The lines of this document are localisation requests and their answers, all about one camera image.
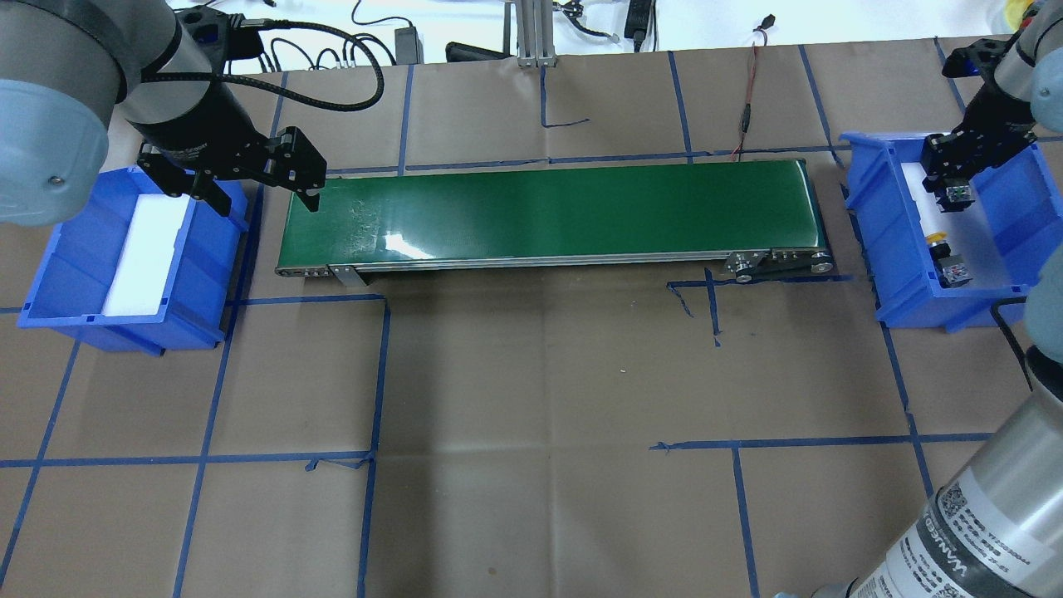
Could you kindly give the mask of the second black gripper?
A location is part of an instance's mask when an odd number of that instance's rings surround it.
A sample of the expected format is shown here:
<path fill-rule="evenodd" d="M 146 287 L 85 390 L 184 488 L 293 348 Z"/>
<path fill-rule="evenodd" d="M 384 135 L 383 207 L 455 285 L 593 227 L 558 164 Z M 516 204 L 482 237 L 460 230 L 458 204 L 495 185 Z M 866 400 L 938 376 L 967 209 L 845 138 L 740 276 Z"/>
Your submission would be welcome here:
<path fill-rule="evenodd" d="M 232 200 L 220 182 L 254 180 L 291 190 L 308 212 L 320 209 L 326 184 L 320 151 L 296 126 L 261 134 L 223 83 L 208 84 L 176 118 L 149 124 L 136 116 L 133 129 L 144 136 L 137 165 L 165 194 L 188 194 L 227 217 Z"/>

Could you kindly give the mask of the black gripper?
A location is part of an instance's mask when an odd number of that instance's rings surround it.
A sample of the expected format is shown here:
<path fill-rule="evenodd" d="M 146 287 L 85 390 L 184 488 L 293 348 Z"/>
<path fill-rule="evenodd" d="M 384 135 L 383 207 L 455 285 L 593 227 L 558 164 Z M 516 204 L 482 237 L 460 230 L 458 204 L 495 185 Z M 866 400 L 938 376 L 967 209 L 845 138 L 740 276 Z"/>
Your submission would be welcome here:
<path fill-rule="evenodd" d="M 973 96 L 960 125 L 947 134 L 930 134 L 923 141 L 923 189 L 945 193 L 947 178 L 988 184 L 1002 164 L 1036 140 L 1035 124 L 1029 101 L 986 80 Z"/>

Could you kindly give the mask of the second grey robot arm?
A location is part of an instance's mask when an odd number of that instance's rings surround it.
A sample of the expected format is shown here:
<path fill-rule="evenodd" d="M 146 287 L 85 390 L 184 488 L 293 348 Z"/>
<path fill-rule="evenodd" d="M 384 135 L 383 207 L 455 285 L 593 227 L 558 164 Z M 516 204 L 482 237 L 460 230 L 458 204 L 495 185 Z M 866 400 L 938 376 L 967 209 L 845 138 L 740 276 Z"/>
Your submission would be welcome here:
<path fill-rule="evenodd" d="M 144 136 L 137 165 L 163 194 L 227 216 L 220 183 L 285 187 L 316 211 L 326 160 L 296 126 L 263 135 L 221 81 L 261 49 L 257 22 L 164 1 L 4 1 L 2 220 L 51 226 L 82 211 L 109 154 L 109 118 Z"/>

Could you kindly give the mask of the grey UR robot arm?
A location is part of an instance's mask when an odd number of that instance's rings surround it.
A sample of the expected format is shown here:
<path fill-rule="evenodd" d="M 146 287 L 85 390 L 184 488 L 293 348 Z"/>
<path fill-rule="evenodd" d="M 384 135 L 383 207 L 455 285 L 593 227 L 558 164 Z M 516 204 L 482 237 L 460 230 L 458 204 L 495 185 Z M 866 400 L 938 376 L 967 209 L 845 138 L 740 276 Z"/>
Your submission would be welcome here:
<path fill-rule="evenodd" d="M 1012 37 L 954 50 L 943 76 L 982 84 L 960 124 L 915 133 L 847 132 L 851 143 L 846 207 L 855 215 L 880 323 L 930 323 L 959 330 L 993 317 L 1020 294 L 1031 346 L 1011 332 L 1030 394 L 919 515 L 871 573 L 822 586 L 817 597 L 1059 597 L 1062 594 L 1061 197 L 1037 159 L 1036 132 L 1061 131 L 1061 4 L 1041 1 Z M 1002 287 L 943 287 L 923 240 L 919 200 L 901 164 L 919 163 L 938 208 L 957 212 L 986 201 L 991 247 L 1002 258 Z"/>

